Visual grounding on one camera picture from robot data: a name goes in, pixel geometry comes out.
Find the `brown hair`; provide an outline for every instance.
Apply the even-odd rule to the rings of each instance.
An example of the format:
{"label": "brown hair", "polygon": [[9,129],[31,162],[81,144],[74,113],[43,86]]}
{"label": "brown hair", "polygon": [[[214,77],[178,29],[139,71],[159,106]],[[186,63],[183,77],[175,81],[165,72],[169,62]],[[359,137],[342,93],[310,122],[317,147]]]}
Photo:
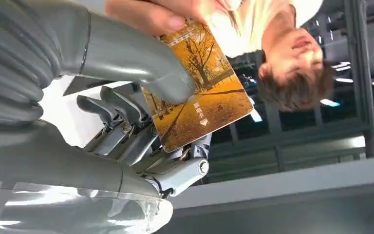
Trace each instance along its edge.
{"label": "brown hair", "polygon": [[278,83],[272,71],[259,78],[259,94],[265,102],[270,103],[281,111],[312,109],[333,92],[335,71],[328,62],[323,62],[323,70],[310,78],[307,74],[296,73]]}

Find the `metal screw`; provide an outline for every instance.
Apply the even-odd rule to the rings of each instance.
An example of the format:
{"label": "metal screw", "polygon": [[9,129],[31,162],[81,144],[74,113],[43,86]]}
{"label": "metal screw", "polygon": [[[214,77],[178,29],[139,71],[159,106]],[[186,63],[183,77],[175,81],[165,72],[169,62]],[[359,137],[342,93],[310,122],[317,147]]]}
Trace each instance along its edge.
{"label": "metal screw", "polygon": [[208,173],[208,170],[210,169],[209,168],[209,164],[206,160],[203,160],[200,162],[200,174],[202,175],[206,175]]}
{"label": "metal screw", "polygon": [[132,127],[129,123],[123,123],[122,128],[121,128],[122,132],[125,133],[125,134],[129,133],[131,131],[131,129],[132,129]]}

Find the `lips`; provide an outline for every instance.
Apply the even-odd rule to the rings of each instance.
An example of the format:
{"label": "lips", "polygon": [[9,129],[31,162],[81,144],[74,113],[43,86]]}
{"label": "lips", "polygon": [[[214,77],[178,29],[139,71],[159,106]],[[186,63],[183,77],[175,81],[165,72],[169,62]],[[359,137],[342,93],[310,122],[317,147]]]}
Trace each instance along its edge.
{"label": "lips", "polygon": [[295,45],[292,48],[300,49],[310,44],[310,40],[307,37],[300,37],[296,40]]}

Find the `transparent plastic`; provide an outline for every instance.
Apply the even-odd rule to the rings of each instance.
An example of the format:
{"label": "transparent plastic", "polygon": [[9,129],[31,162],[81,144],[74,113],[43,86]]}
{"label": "transparent plastic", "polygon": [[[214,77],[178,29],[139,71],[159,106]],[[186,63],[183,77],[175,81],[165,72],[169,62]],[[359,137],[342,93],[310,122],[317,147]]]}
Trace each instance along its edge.
{"label": "transparent plastic", "polygon": [[172,204],[137,194],[18,183],[0,187],[0,234],[150,234]]}

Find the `white logo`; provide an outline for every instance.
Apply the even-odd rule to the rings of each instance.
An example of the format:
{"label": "white logo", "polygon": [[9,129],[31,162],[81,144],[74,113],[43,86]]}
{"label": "white logo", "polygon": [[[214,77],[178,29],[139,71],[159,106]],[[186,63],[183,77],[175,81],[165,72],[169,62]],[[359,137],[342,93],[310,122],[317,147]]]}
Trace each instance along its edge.
{"label": "white logo", "polygon": [[205,119],[200,121],[200,124],[203,125],[203,126],[207,126],[208,120],[205,118]]}

